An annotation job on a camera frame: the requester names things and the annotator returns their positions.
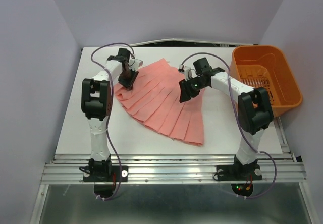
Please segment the pink pleated skirt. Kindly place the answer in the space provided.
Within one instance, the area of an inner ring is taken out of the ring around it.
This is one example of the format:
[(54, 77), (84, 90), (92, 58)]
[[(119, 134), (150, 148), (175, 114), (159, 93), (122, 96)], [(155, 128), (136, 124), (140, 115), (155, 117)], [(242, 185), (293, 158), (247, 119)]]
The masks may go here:
[(203, 92), (180, 103), (179, 81), (183, 78), (177, 68), (160, 59), (139, 69), (132, 90), (117, 83), (114, 94), (125, 111), (145, 127), (171, 139), (202, 146)]

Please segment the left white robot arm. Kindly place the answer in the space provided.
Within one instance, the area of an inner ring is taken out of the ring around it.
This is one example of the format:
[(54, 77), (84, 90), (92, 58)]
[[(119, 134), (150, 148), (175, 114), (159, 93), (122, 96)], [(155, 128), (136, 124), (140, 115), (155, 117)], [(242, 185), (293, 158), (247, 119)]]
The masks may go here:
[(82, 81), (81, 110), (88, 120), (91, 137), (90, 160), (82, 171), (88, 174), (94, 172), (100, 180), (106, 181), (113, 170), (107, 145), (107, 125), (113, 106), (114, 81), (132, 90), (142, 61), (135, 57), (133, 49), (125, 48), (119, 48), (117, 55), (109, 56), (105, 66), (95, 61), (93, 56), (92, 62), (101, 66), (102, 70)]

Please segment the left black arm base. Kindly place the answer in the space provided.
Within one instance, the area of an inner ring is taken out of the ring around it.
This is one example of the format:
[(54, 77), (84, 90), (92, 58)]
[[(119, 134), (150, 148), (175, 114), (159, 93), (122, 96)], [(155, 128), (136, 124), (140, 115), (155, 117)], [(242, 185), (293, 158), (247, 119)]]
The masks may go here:
[(111, 160), (95, 161), (90, 159), (87, 166), (79, 167), (83, 173), (83, 182), (94, 183), (93, 192), (97, 199), (112, 200), (122, 182), (128, 181), (129, 167), (112, 165)]

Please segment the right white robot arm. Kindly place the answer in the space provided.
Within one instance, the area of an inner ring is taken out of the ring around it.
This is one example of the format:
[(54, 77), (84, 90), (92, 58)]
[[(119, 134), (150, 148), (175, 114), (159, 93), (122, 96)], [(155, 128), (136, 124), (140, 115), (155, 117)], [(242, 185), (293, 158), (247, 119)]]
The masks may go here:
[(273, 121), (268, 91), (264, 87), (254, 88), (230, 76), (230, 71), (212, 68), (207, 58), (193, 63), (193, 67), (179, 65), (178, 71), (184, 74), (179, 82), (179, 102), (187, 102), (197, 97), (206, 87), (218, 90), (230, 97), (238, 129), (241, 134), (240, 146), (235, 158), (238, 163), (232, 166), (232, 173), (239, 179), (250, 174), (250, 164), (255, 163), (260, 140), (265, 129)]

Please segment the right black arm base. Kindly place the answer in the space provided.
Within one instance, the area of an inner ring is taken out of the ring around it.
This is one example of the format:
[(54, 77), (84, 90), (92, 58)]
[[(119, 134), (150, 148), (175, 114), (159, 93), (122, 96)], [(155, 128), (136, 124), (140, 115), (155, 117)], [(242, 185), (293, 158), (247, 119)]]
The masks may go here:
[(232, 164), (216, 165), (213, 179), (218, 182), (231, 181), (232, 191), (244, 198), (251, 197), (253, 193), (253, 181), (262, 180), (262, 173), (258, 160), (249, 164), (242, 164), (234, 157)]

